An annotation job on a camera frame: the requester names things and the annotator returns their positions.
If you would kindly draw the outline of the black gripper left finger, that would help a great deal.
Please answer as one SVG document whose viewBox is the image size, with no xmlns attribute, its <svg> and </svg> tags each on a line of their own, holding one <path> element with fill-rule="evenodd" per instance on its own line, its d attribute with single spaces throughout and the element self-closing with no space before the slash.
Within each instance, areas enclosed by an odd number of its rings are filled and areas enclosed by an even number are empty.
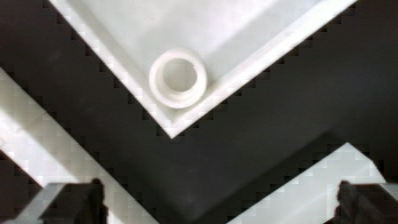
<svg viewBox="0 0 398 224">
<path fill-rule="evenodd" d="M 88 183 L 51 183 L 40 191 L 17 224 L 107 224 L 106 186 Z"/>
</svg>

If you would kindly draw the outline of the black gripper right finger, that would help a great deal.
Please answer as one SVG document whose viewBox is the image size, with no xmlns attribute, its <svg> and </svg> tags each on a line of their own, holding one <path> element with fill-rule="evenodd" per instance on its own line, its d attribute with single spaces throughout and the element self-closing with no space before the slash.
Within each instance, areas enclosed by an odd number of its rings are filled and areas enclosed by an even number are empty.
<svg viewBox="0 0 398 224">
<path fill-rule="evenodd" d="M 340 183 L 331 224 L 398 224 L 397 183 Z"/>
</svg>

